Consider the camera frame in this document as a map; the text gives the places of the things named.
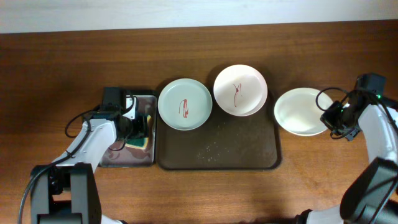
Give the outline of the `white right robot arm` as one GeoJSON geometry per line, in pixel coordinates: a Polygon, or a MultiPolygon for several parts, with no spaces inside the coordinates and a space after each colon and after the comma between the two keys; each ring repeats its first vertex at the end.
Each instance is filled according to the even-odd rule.
{"type": "Polygon", "coordinates": [[[338,206],[306,210],[293,223],[397,223],[397,111],[380,98],[359,117],[369,165],[347,189],[338,206]]]}

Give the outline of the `green yellow sponge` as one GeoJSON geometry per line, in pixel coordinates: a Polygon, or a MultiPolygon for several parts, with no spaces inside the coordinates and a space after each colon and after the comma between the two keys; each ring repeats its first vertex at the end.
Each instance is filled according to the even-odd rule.
{"type": "Polygon", "coordinates": [[[126,139],[125,147],[149,152],[154,146],[154,119],[151,115],[145,115],[142,121],[143,127],[139,132],[140,136],[126,139]]]}

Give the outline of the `pale green plate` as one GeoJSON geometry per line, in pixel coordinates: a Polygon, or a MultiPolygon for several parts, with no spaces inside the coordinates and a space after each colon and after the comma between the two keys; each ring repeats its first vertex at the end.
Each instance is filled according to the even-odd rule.
{"type": "Polygon", "coordinates": [[[170,82],[160,92],[158,111],[165,124],[180,131],[203,125],[210,117],[213,100],[207,87],[190,78],[170,82]]]}

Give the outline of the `cream white plate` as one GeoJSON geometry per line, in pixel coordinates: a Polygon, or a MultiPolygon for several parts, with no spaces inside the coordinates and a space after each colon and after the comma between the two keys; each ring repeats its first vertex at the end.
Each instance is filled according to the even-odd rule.
{"type": "Polygon", "coordinates": [[[321,122],[323,111],[316,104],[320,90],[295,88],[278,98],[274,116],[286,131],[298,136],[315,136],[328,128],[321,122]]]}

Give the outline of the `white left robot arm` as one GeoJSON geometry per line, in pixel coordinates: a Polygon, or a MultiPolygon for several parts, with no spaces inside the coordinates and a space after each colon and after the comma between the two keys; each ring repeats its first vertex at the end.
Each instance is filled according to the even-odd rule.
{"type": "Polygon", "coordinates": [[[116,141],[146,138],[150,119],[90,112],[61,156],[32,169],[23,196],[30,198],[31,222],[115,223],[102,213],[95,170],[116,141]]]}

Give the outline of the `pink plate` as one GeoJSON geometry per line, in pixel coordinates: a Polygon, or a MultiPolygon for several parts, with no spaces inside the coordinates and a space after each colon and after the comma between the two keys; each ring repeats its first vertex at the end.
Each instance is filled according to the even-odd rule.
{"type": "Polygon", "coordinates": [[[222,70],[213,85],[218,106],[233,116],[249,116],[259,111],[268,97],[263,75],[249,65],[232,65],[222,70]]]}

